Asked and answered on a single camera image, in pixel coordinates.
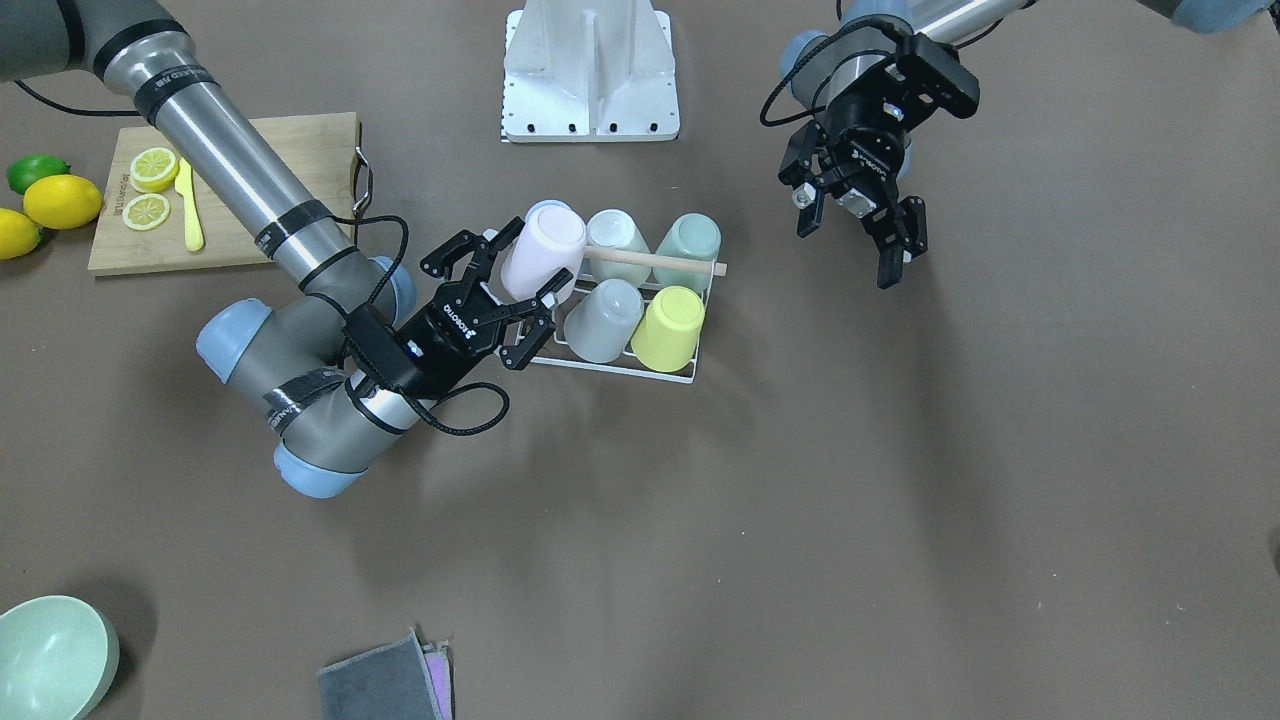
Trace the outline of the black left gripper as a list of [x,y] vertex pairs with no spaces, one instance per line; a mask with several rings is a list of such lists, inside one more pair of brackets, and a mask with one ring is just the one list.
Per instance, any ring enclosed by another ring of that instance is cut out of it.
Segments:
[[861,219],[878,252],[876,283],[902,279],[908,256],[928,250],[925,202],[897,199],[910,131],[936,110],[934,94],[899,70],[868,70],[827,104],[820,122],[796,129],[783,151],[778,181],[791,188],[796,236],[820,228],[826,193]]

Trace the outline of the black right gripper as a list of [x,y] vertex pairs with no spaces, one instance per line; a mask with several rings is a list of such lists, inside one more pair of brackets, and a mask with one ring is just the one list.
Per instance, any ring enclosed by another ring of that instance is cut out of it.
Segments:
[[[492,279],[499,255],[525,227],[520,217],[500,231],[458,231],[420,261],[435,281],[431,302],[396,329],[397,343],[410,365],[398,370],[396,391],[404,396],[443,396],[500,345],[506,328],[527,320],[527,334],[500,347],[499,357],[513,372],[524,370],[554,334],[557,295],[573,281],[561,268],[531,299],[498,305],[502,296]],[[477,299],[444,299],[449,290],[483,291]]]

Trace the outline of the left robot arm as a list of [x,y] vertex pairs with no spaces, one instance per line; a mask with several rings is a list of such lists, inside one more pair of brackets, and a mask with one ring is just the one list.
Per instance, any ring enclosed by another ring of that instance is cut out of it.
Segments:
[[899,187],[913,131],[940,110],[960,119],[977,113],[980,83],[960,53],[1028,8],[1027,1],[840,1],[836,31],[795,36],[759,120],[787,124],[771,115],[783,94],[800,104],[778,170],[797,209],[797,234],[817,231],[833,202],[873,241],[877,284],[897,284],[905,265],[929,247],[924,200]]

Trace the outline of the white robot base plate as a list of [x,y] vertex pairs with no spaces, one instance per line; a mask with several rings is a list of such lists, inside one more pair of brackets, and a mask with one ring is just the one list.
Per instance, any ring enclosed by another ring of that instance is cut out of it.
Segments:
[[678,137],[672,20],[649,1],[527,1],[504,20],[509,143]]

